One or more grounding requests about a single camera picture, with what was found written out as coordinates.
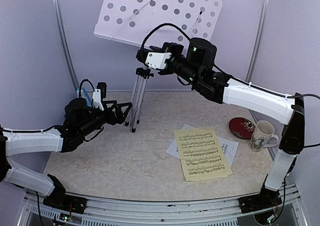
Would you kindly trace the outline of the white perforated music stand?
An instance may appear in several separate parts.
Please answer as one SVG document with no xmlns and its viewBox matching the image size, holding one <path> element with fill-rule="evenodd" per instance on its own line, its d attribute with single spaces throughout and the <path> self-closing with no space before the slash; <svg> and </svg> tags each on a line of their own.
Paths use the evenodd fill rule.
<svg viewBox="0 0 320 226">
<path fill-rule="evenodd" d="M 93 34 L 140 47 L 152 29 L 166 24 L 145 46 L 169 42 L 188 47 L 186 36 L 211 39 L 222 6 L 222 0 L 103 0 Z"/>
</svg>

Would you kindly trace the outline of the yellow sheet music page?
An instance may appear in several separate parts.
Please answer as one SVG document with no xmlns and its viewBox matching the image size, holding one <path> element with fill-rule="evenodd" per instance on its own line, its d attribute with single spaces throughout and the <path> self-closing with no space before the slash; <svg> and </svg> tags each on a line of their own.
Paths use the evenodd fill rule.
<svg viewBox="0 0 320 226">
<path fill-rule="evenodd" d="M 182 129 L 174 133 L 186 181 L 228 177 L 233 173 L 212 127 Z"/>
</svg>

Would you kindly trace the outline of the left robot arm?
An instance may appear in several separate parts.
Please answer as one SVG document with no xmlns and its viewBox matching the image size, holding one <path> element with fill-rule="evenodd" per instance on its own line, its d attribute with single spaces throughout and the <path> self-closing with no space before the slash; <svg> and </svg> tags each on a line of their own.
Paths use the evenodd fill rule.
<svg viewBox="0 0 320 226">
<path fill-rule="evenodd" d="M 75 98 L 64 108 L 63 125 L 36 131 L 1 128 L 0 180 L 44 195 L 45 205 L 55 208 L 73 205 L 55 176 L 29 169 L 15 162 L 12 156 L 35 152 L 72 152 L 88 142 L 86 136 L 89 134 L 94 131 L 102 133 L 104 125 L 124 123 L 131 107 L 130 102 L 118 103 L 116 100 L 102 101 L 90 107 L 84 98 Z"/>
</svg>

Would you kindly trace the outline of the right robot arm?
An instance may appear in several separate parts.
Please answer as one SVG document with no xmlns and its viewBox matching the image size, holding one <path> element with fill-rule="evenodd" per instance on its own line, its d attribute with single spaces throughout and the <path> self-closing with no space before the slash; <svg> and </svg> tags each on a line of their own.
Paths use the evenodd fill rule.
<svg viewBox="0 0 320 226">
<path fill-rule="evenodd" d="M 202 38 L 191 38 L 187 55 L 183 45 L 164 43 L 161 48 L 141 47 L 136 54 L 145 66 L 162 75 L 176 74 L 206 99 L 236 105 L 264 114 L 283 124 L 279 150 L 258 194 L 239 198 L 242 212 L 282 203 L 279 189 L 305 146 L 305 110 L 301 94 L 294 96 L 251 86 L 227 73 L 214 72 L 216 46 Z"/>
</svg>

